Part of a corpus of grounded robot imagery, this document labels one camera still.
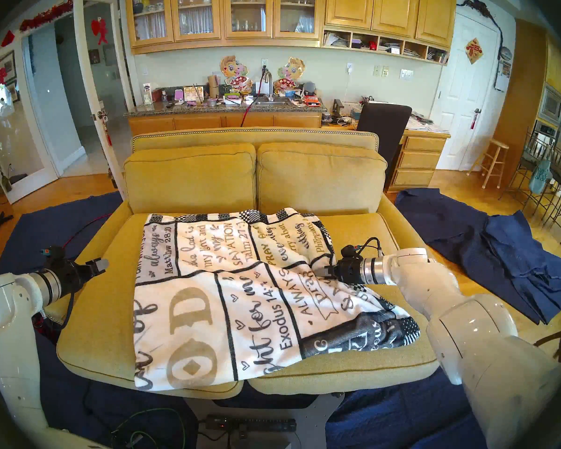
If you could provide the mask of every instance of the sofa armrest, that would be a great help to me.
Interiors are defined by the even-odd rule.
[[[423,239],[413,229],[403,214],[400,213],[395,205],[382,193],[381,203],[378,206],[379,213],[392,232],[400,249],[403,248],[427,248]]]
[[[93,259],[102,257],[114,237],[117,235],[118,231],[132,215],[133,212],[129,207],[129,203],[126,200],[123,201],[117,210],[108,217],[108,220],[104,222],[104,225],[102,225],[102,227],[97,231],[87,246],[85,246],[84,250],[81,254],[79,254],[79,257],[75,259],[75,262],[77,264],[84,264],[87,261],[92,261]],[[83,290],[75,295],[74,302],[77,302],[82,292]],[[47,306],[44,311],[50,319],[55,322],[62,323],[65,319],[68,306],[69,296],[64,296],[53,304]]]

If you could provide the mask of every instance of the yellow sofa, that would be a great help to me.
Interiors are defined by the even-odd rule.
[[[127,199],[78,258],[108,259],[103,275],[77,294],[68,326],[57,344],[59,359],[74,373],[134,388],[133,292],[147,214],[234,212],[284,206],[316,213],[336,251],[380,239],[383,251],[424,242],[382,193],[386,161],[379,138],[367,132],[287,128],[162,132],[132,140],[124,164]],[[364,257],[374,256],[366,249]],[[329,393],[378,388],[420,380],[438,367],[425,334],[426,319],[394,286],[370,286],[405,308],[421,337],[412,345],[369,353],[307,358],[266,377],[250,380],[263,393]],[[58,322],[68,298],[48,306]],[[164,391],[193,398],[224,399],[241,391],[232,382]]]

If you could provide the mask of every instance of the green cable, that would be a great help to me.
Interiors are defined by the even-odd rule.
[[[141,411],[139,411],[139,412],[135,412],[132,416],[130,416],[129,418],[127,418],[127,420],[124,420],[119,426],[117,426],[116,429],[111,433],[111,443],[112,443],[111,445],[114,447],[114,433],[116,433],[117,431],[119,431],[120,428],[121,428],[123,425],[125,425],[129,420],[131,420],[133,417],[136,417],[136,416],[138,416],[138,415],[146,414],[146,413],[148,413],[148,412],[154,412],[154,411],[156,411],[156,410],[169,410],[169,411],[171,411],[171,412],[174,412],[174,413],[176,414],[176,416],[179,418],[180,427],[181,427],[181,429],[183,430],[183,446],[181,446],[180,449],[185,449],[185,425],[183,424],[183,419],[180,417],[179,413],[178,413],[176,410],[171,409],[171,408],[168,408],[168,407],[158,407],[158,408],[156,408],[156,409],[147,409],[147,410],[141,410]],[[150,435],[148,435],[146,432],[143,432],[143,431],[134,431],[134,432],[131,434],[131,439],[130,439],[131,441],[133,440],[133,436],[134,436],[135,434],[142,434],[142,435],[147,436],[149,439],[152,440],[152,442],[154,443],[154,445],[155,445],[156,447],[158,447],[158,444],[156,444],[156,442],[154,441],[154,439],[153,439]]]

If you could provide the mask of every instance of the sink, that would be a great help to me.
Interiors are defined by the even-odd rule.
[[[275,98],[272,101],[268,101],[268,98],[257,99],[254,101],[256,106],[291,106],[291,101],[289,98]]]

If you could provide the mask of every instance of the wooden stool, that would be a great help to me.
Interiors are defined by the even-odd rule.
[[[496,152],[495,152],[494,156],[491,156],[490,154],[488,154],[488,148],[491,146],[491,144],[496,146]],[[503,177],[503,169],[505,168],[505,158],[507,157],[507,150],[508,149],[509,149],[509,146],[506,145],[505,143],[501,143],[500,141],[497,141],[496,139],[491,138],[491,141],[489,141],[488,145],[486,146],[486,149],[474,161],[474,165],[472,165],[471,169],[468,170],[466,175],[470,176],[470,172],[472,172],[472,170],[474,170],[474,167],[476,167],[477,164],[480,164],[480,167],[482,168],[482,171],[483,171],[482,176],[486,175],[484,183],[482,184],[482,188],[486,188],[486,183],[488,182],[488,179],[490,177],[496,177],[496,176],[499,177],[499,183],[496,185],[496,187],[500,188],[501,187],[501,179]],[[503,160],[498,161],[497,159],[499,158],[499,153],[501,152],[501,150],[503,150]],[[485,157],[490,157],[492,159],[491,166],[488,169],[486,167],[484,167],[484,164],[482,164],[484,162]],[[495,164],[501,164],[501,171],[497,174],[492,173],[492,169],[495,167]]]

